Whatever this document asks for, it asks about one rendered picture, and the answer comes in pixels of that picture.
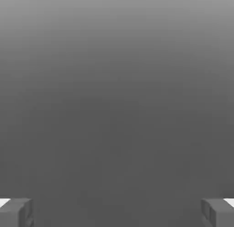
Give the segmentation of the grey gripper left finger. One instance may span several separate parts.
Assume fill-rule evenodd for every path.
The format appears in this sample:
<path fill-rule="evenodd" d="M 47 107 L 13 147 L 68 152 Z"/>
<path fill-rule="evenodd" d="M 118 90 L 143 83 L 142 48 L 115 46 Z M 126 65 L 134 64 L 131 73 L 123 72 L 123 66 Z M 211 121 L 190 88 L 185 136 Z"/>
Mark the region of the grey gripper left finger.
<path fill-rule="evenodd" d="M 34 227 L 33 206 L 30 198 L 0 198 L 0 227 Z"/>

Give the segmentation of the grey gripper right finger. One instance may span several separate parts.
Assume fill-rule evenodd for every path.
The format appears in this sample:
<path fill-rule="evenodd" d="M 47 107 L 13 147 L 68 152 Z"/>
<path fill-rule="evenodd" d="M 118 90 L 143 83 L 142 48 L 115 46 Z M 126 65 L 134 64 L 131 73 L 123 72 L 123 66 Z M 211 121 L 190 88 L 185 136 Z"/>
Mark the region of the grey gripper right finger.
<path fill-rule="evenodd" d="M 234 227 L 234 198 L 201 199 L 204 227 Z"/>

